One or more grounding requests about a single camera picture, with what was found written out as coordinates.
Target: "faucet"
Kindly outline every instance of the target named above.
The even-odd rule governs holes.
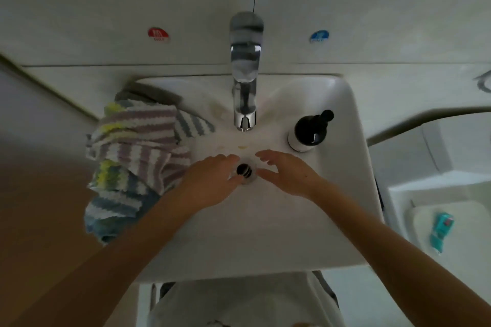
[[[253,12],[239,12],[230,19],[234,125],[242,132],[256,125],[256,80],[263,30],[263,20]]]

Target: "sink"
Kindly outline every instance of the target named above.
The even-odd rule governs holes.
[[[334,76],[259,75],[257,123],[239,132],[233,123],[232,77],[189,76],[139,81],[182,97],[179,108],[211,122],[216,132],[192,139],[192,162],[236,154],[271,168],[254,154],[291,152],[340,186],[382,220],[368,150],[350,86]],[[293,151],[287,133],[304,115],[334,112],[325,141]],[[148,264],[139,282],[185,281],[251,274],[317,270],[365,264],[332,221],[313,203],[256,178],[223,203],[193,216]]]

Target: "black soap dispenser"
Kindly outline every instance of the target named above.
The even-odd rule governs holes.
[[[295,127],[288,133],[288,144],[295,151],[309,151],[324,141],[328,122],[333,119],[334,113],[331,110],[324,110],[320,115],[308,115],[300,118]]]

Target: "hand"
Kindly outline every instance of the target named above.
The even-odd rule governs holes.
[[[256,171],[257,175],[276,185],[285,193],[311,200],[315,188],[326,183],[307,163],[294,155],[263,150],[258,151],[256,156],[263,162],[267,162],[269,166],[274,165],[278,168],[278,173],[259,168]]]
[[[234,164],[239,160],[240,158],[233,154],[227,157],[220,154],[196,162],[189,167],[181,183],[169,194],[180,200],[180,204],[190,209],[191,213],[219,204],[243,180],[243,176],[240,175],[229,179]]]

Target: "towel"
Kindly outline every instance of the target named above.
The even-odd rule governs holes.
[[[121,100],[87,137],[86,155],[98,161],[88,187],[97,193],[85,209],[85,229],[108,243],[177,186],[190,163],[186,138],[214,126],[172,105]]]

